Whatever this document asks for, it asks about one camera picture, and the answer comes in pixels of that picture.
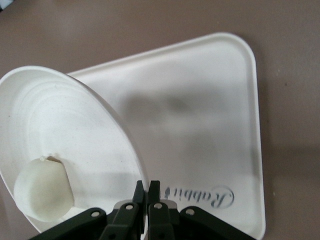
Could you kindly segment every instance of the white ball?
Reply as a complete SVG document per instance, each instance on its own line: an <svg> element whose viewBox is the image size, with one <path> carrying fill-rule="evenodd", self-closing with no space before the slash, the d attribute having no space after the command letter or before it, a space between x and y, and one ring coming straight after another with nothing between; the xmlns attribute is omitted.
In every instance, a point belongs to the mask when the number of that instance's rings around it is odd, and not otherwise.
<svg viewBox="0 0 320 240"><path fill-rule="evenodd" d="M63 217L74 204L63 164L43 158L29 162L19 173L13 195L21 212L42 222Z"/></svg>

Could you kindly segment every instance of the white tray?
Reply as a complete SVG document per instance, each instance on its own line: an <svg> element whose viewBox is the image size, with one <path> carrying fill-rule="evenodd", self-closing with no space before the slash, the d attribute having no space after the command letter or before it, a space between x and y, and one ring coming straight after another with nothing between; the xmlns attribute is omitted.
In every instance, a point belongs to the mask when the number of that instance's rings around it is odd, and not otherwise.
<svg viewBox="0 0 320 240"><path fill-rule="evenodd" d="M120 115L164 199L263 237L256 62L242 39L215 33L70 75Z"/></svg>

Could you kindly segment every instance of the round plate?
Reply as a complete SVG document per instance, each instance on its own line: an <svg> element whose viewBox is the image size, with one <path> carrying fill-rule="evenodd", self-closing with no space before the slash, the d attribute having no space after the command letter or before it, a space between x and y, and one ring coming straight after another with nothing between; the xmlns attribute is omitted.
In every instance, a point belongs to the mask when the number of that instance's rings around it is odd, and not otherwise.
<svg viewBox="0 0 320 240"><path fill-rule="evenodd" d="M1 79L0 173L10 194L28 162L52 156L64 164L74 195L74 207L57 221L27 217L40 232L91 207L109 213L132 198L137 180L146 185L132 141L115 118L94 91L58 71L24 66Z"/></svg>

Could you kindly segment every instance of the logo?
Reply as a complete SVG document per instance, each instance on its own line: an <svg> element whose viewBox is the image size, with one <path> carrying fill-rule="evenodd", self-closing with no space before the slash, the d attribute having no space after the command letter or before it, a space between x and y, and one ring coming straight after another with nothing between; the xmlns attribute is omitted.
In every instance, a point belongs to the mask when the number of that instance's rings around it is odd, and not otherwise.
<svg viewBox="0 0 320 240"><path fill-rule="evenodd" d="M235 201L235 194L231 188L220 185L211 190L197 190L168 186L164 191L164 198L173 201L188 201L190 203L208 203L214 209L229 208Z"/></svg>

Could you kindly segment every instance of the table surface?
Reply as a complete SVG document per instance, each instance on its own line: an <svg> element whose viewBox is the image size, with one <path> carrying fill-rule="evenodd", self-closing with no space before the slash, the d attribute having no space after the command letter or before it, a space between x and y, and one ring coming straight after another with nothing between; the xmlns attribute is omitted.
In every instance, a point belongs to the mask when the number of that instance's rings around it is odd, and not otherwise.
<svg viewBox="0 0 320 240"><path fill-rule="evenodd" d="M68 73L216 32L257 66L264 240L320 239L320 1L16 0L0 13L0 76ZM0 180L0 239L37 234Z"/></svg>

